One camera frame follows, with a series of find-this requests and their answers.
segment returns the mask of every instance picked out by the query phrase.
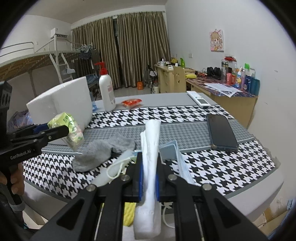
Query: white remote control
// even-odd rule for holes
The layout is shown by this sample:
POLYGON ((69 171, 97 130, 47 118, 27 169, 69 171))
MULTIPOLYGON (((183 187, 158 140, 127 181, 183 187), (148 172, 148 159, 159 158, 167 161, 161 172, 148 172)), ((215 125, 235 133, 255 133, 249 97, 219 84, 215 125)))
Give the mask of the white remote control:
POLYGON ((199 105, 201 108, 208 108, 211 106, 204 98, 202 98, 195 91, 187 91, 187 94, 199 105))

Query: face mask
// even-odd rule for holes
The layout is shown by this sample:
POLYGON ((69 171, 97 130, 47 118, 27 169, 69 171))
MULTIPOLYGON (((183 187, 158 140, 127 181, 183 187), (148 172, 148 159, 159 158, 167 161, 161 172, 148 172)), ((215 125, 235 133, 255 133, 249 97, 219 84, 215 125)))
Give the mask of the face mask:
POLYGON ((180 176, 188 183, 195 185, 176 140, 159 146, 159 151, 162 160, 177 160, 180 176))

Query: orange container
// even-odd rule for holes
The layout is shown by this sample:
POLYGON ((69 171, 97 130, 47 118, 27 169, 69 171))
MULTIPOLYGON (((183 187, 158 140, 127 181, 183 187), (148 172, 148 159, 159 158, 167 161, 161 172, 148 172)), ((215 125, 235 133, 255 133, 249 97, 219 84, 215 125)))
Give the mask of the orange container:
POLYGON ((137 82, 137 88, 138 90, 142 90, 143 89, 143 83, 141 81, 137 82))

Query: wooden chair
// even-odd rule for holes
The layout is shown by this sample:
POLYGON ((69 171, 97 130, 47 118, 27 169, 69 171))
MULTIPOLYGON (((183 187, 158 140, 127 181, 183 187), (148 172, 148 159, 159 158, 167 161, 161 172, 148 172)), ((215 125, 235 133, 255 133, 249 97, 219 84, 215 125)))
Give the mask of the wooden chair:
POLYGON ((186 93, 186 78, 183 67, 174 67, 175 83, 174 89, 176 93, 186 93))

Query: floor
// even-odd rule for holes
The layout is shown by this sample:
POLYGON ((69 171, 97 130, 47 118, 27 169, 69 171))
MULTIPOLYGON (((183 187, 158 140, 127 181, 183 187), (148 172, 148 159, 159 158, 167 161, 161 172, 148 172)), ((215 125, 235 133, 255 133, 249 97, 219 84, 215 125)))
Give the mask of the floor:
POLYGON ((145 95, 150 94, 150 88, 144 87, 143 90, 138 90, 137 87, 128 87, 128 88, 120 88, 117 90, 114 90, 115 97, 122 97, 122 96, 131 96, 131 95, 145 95))

